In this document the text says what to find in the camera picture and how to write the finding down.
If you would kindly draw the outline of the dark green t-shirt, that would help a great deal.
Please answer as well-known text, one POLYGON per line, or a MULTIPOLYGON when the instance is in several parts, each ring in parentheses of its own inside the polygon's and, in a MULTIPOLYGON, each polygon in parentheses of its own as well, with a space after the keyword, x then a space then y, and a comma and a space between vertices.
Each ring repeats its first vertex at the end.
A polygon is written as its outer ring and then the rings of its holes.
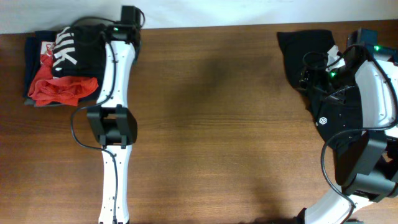
POLYGON ((106 63, 104 24, 65 27, 55 36, 52 73, 57 78, 103 79, 106 63))

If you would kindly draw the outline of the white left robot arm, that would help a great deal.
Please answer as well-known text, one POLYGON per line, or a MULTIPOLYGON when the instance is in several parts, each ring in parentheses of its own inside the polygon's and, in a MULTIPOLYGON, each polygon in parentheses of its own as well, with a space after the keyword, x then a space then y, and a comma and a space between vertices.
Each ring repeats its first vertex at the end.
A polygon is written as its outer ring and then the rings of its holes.
POLYGON ((106 27, 101 91, 87 118, 103 156, 103 199, 99 223, 129 223, 127 173, 137 121, 128 108, 129 77, 141 49, 142 12, 123 6, 121 18, 106 27))

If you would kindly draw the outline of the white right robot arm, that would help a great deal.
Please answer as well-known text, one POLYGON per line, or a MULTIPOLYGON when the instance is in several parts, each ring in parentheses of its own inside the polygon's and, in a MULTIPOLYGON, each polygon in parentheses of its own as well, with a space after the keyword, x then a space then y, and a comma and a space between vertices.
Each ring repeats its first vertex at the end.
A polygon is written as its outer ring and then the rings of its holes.
POLYGON ((397 196, 397 50, 359 29, 340 51, 328 30, 293 33, 282 46, 292 86, 308 99, 324 148, 333 150, 329 191, 295 223, 349 223, 397 196))

